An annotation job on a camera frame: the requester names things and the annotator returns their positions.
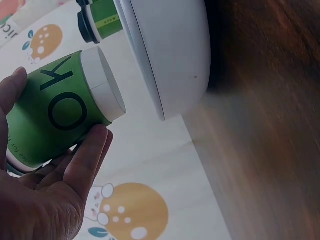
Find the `orange circle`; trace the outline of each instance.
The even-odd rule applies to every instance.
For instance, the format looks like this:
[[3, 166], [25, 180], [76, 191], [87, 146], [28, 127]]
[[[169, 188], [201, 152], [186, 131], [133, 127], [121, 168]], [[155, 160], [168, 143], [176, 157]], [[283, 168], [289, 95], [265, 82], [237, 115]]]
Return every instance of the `orange circle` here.
[[15, 14], [25, 4], [25, 0], [2, 0], [0, 2], [0, 20]]
[[[113, 195], [103, 199], [100, 212], [108, 215], [105, 228], [119, 240], [156, 240], [165, 231], [169, 219], [162, 196], [140, 183], [116, 186]], [[141, 230], [146, 234], [137, 238]]]
[[62, 39], [63, 32], [58, 25], [49, 24], [42, 27], [31, 41], [32, 58], [42, 60], [50, 56], [60, 46]]

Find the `white cap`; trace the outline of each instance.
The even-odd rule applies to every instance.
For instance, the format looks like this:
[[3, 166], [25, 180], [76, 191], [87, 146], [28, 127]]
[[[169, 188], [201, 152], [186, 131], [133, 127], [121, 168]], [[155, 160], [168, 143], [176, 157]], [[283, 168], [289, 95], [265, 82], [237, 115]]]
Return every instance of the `white cap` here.
[[126, 113], [126, 106], [100, 47], [81, 52], [80, 59], [86, 82], [101, 113], [109, 122], [120, 118]]

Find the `hand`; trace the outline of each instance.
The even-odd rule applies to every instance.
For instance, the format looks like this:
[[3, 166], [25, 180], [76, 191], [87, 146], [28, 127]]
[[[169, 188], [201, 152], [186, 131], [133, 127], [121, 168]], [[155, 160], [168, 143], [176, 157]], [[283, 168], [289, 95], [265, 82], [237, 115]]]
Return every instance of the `hand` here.
[[113, 134], [96, 125], [74, 155], [68, 151], [33, 173], [9, 176], [5, 171], [6, 115], [26, 84], [24, 68], [0, 82], [0, 239], [73, 239], [82, 226], [90, 188]]

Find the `green bottle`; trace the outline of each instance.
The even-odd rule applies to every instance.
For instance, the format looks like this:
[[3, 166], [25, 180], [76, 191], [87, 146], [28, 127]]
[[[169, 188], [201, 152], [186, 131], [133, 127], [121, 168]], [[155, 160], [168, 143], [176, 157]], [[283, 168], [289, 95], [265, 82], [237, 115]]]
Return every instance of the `green bottle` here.
[[94, 4], [96, 2], [99, 2], [102, 0], [76, 0], [76, 2], [81, 6], [86, 6], [86, 5], [90, 5], [90, 4]]
[[100, 43], [123, 29], [113, 0], [95, 0], [78, 13], [78, 26], [83, 39]]
[[99, 47], [79, 51], [28, 75], [7, 116], [8, 164], [32, 172], [81, 142], [96, 124], [110, 125], [126, 107]]

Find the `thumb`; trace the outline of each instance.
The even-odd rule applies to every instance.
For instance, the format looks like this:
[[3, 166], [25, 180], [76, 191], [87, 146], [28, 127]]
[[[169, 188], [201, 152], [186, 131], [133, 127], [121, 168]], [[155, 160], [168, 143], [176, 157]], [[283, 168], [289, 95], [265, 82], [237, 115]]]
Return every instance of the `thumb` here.
[[12, 76], [0, 82], [0, 108], [7, 115], [19, 99], [27, 85], [27, 72], [18, 68]]
[[17, 69], [12, 76], [0, 82], [0, 170], [6, 169], [9, 136], [6, 115], [14, 107], [26, 85], [27, 72], [22, 67]]

